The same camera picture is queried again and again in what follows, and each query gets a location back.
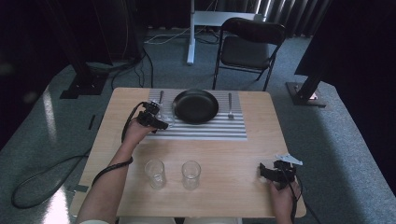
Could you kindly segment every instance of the wooden table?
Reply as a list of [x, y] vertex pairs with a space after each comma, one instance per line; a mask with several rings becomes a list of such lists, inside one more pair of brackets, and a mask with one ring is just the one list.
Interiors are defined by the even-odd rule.
[[[138, 103], [147, 101], [150, 89], [114, 90], [91, 155], [79, 184], [91, 186], [120, 146], [125, 120]], [[262, 183], [258, 165], [273, 168], [276, 154], [288, 149], [271, 96], [263, 91], [239, 91], [247, 141], [145, 139], [134, 151], [119, 216], [137, 217], [273, 217], [269, 189]], [[165, 165], [163, 189], [149, 186], [144, 166], [151, 159]], [[198, 161], [202, 167], [198, 189], [186, 190], [181, 183], [181, 166]], [[70, 207], [76, 215], [87, 193], [77, 192]], [[303, 200], [297, 217], [305, 215]]]

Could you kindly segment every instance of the black chair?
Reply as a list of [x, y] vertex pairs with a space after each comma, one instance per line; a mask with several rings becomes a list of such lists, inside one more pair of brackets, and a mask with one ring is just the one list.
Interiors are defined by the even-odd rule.
[[276, 53], [285, 38], [285, 27], [281, 24], [242, 18], [230, 18], [225, 21], [220, 29], [212, 90], [216, 88], [219, 68], [225, 68], [258, 73], [256, 81], [268, 69], [267, 79], [262, 89], [265, 91], [274, 68]]

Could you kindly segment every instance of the black plate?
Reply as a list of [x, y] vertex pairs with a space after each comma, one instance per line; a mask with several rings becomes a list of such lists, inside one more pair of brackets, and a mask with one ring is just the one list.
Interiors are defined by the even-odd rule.
[[213, 119], [218, 114], [219, 102], [207, 91], [191, 89], [181, 92], [175, 98], [173, 108], [179, 119], [199, 124]]

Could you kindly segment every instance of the clear glass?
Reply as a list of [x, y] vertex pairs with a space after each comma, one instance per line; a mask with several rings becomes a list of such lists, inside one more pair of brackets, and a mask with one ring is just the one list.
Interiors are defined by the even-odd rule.
[[185, 189], [196, 189], [199, 186], [201, 166], [196, 161], [187, 161], [181, 167], [183, 186]]
[[160, 160], [151, 160], [145, 166], [145, 173], [149, 178], [149, 184], [154, 189], [161, 189], [165, 186], [165, 167]]
[[167, 111], [164, 109], [163, 104], [160, 104], [160, 111], [156, 115], [158, 120], [161, 120], [168, 124], [168, 128], [171, 128], [175, 125], [175, 116], [172, 111]]

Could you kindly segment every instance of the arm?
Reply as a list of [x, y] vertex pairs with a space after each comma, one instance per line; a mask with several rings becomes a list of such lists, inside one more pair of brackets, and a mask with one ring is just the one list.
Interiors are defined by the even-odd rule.
[[[125, 134], [125, 139], [109, 166], [131, 159], [137, 144], [147, 133], [154, 130], [152, 127], [144, 127], [136, 120], [132, 120]], [[127, 173], [128, 166], [124, 166], [103, 174], [92, 186], [85, 198], [78, 212], [76, 223], [90, 219], [113, 223], [116, 220]]]
[[[291, 210], [293, 207], [293, 195], [289, 187], [278, 190], [271, 180], [267, 179], [271, 192], [271, 202], [274, 208], [277, 224], [291, 224]], [[291, 187], [296, 195], [300, 195], [300, 190], [296, 182], [291, 183]]]

